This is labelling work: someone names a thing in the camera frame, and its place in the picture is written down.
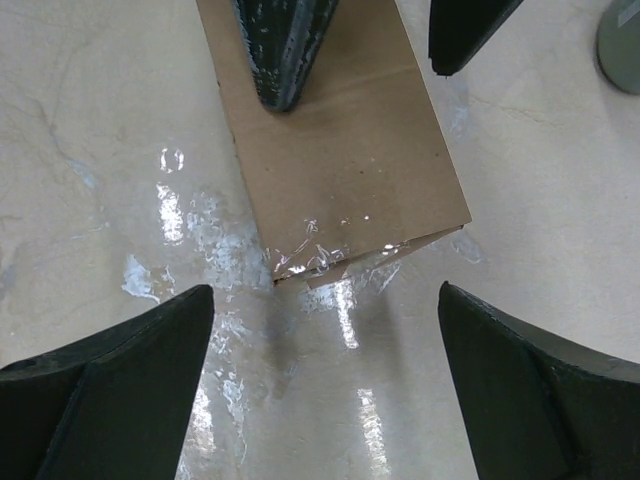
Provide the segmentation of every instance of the cardboard sheet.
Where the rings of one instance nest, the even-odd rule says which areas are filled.
[[[470,221],[393,0],[343,0],[300,105],[260,104],[230,0],[198,0],[274,281]]]

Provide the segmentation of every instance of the brown cardboard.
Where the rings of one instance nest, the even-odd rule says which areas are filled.
[[[339,4],[287,115],[255,94],[231,1],[198,5],[274,281],[471,220],[394,0]]]

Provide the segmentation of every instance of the clear plastic tape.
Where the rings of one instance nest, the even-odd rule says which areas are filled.
[[[278,263],[273,269],[273,273],[282,278],[288,278],[298,275],[301,278],[313,278],[326,273],[335,264],[347,259],[350,256],[350,248],[343,245],[341,248],[325,248],[320,243],[314,241],[319,232],[317,220],[306,220],[306,238],[304,241],[290,253],[282,252],[278,249],[267,249],[265,255],[267,260],[272,256],[276,256]],[[401,250],[408,247],[408,242],[399,244],[387,244],[380,251],[367,254],[367,259],[375,258],[374,265],[386,262],[391,257],[396,256]],[[314,254],[306,263],[296,261],[302,252],[307,253],[312,250]]]

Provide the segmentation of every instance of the gray cylinder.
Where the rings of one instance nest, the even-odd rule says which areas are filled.
[[[600,68],[620,90],[640,95],[640,0],[614,0],[596,40]]]

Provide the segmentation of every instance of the white marble floor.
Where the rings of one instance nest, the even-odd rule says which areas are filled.
[[[194,0],[0,0],[0,365],[200,282],[218,315],[178,478],[476,477],[442,281],[640,362],[640,97],[593,63],[605,0],[524,2],[429,73],[474,216],[309,291],[269,288]]]

